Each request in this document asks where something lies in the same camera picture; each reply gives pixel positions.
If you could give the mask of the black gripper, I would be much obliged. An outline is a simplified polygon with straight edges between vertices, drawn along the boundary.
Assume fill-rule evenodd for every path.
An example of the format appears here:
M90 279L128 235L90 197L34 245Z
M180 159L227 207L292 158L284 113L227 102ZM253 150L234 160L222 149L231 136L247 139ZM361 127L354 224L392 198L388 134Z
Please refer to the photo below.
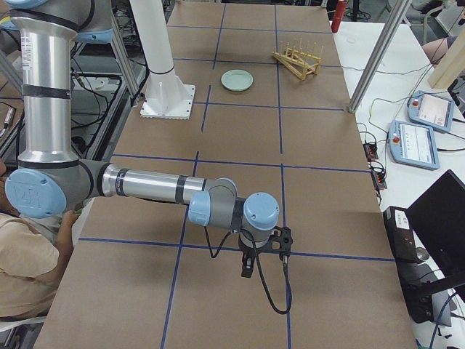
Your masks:
M254 271L255 259L259 253L259 248L248 246L241 239L238 240L238 246L243 253L241 276L244 278L251 277Z

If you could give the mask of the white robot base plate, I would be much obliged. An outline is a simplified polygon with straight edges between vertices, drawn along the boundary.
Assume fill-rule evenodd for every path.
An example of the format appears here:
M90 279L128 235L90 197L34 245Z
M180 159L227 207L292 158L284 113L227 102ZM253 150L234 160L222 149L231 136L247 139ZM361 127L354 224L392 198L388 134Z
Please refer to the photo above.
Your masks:
M189 119L195 96L195 85L180 84L169 89L160 82L150 91L153 96L149 97L149 93L145 94L146 98L140 110L141 117Z

